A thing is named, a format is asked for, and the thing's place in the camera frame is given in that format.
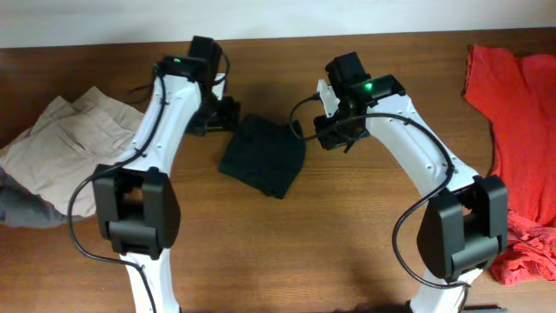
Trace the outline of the beige folded trousers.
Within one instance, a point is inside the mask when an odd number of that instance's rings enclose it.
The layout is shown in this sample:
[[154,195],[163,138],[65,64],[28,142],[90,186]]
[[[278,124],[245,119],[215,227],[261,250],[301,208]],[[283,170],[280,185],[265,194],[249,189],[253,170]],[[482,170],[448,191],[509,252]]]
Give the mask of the beige folded trousers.
[[1,168],[62,213],[96,166],[115,163],[143,113],[92,87],[74,103],[57,97],[36,123],[1,149]]

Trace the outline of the grey folded garment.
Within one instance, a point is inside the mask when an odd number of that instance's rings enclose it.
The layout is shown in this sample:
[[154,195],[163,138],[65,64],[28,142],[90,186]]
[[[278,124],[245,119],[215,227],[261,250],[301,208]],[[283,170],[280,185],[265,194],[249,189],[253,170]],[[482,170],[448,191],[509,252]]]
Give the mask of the grey folded garment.
[[1,170],[1,224],[11,228],[51,229],[68,217],[41,197],[33,195]]

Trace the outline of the dark green t-shirt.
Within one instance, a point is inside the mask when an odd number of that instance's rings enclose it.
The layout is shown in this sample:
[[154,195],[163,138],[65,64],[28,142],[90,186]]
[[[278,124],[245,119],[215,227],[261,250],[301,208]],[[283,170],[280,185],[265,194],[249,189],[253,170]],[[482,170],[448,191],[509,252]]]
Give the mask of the dark green t-shirt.
[[307,147],[297,138],[300,124],[273,123],[247,115],[219,162],[218,170],[266,196],[282,199],[300,173]]

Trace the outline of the red t-shirt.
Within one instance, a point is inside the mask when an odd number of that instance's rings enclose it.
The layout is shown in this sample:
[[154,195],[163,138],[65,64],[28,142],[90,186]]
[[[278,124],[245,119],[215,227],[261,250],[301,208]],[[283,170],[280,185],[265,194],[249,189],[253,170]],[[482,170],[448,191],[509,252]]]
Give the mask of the red t-shirt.
[[508,248],[491,267],[513,285],[555,279],[555,57],[474,45],[463,97],[492,125],[492,174],[508,189]]

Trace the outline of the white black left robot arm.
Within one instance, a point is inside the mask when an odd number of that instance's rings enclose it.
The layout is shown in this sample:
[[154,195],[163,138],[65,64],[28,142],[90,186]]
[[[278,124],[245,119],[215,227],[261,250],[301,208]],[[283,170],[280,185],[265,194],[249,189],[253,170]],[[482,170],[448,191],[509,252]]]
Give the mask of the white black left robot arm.
[[186,133],[204,135],[223,101],[219,57],[165,57],[154,67],[149,106],[129,147],[94,172],[103,238],[126,266],[138,312],[178,312],[170,249],[181,210],[170,182]]

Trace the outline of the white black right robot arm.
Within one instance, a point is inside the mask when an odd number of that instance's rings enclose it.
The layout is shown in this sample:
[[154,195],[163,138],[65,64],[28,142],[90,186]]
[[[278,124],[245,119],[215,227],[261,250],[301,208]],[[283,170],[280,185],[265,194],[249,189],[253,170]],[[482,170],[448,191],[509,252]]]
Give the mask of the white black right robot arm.
[[[394,225],[394,254],[420,288],[410,312],[465,312],[471,284],[507,248],[508,192],[498,176],[480,176],[424,122],[391,75],[329,73],[317,83],[324,107],[315,138],[327,149],[351,148],[371,136],[382,143],[420,193]],[[418,208],[425,213],[417,248],[425,264],[415,273],[400,253],[400,228]]]

